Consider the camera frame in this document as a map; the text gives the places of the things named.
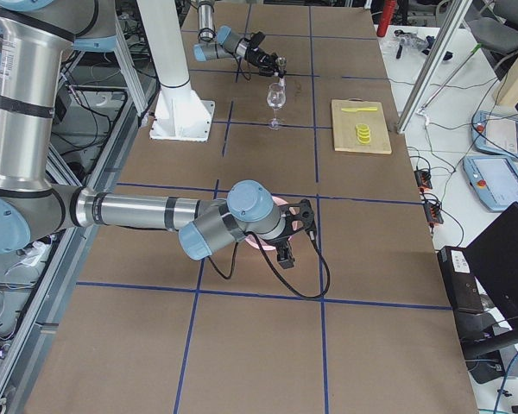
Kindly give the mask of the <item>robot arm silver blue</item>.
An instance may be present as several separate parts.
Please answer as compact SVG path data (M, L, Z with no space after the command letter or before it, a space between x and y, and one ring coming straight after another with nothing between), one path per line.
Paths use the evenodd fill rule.
M252 237L290 268L294 216L254 180L224 200L159 198L52 185L45 176L62 54L77 39L114 28L111 1L0 1L0 254L53 232L92 225L174 231L202 260Z
M262 76L286 75L286 60L276 53L267 53L260 48L266 35L262 31L250 38L237 33L228 26L215 28L213 21L214 1L198 1L196 6L199 20L198 43L193 46L197 61L240 58L256 67Z

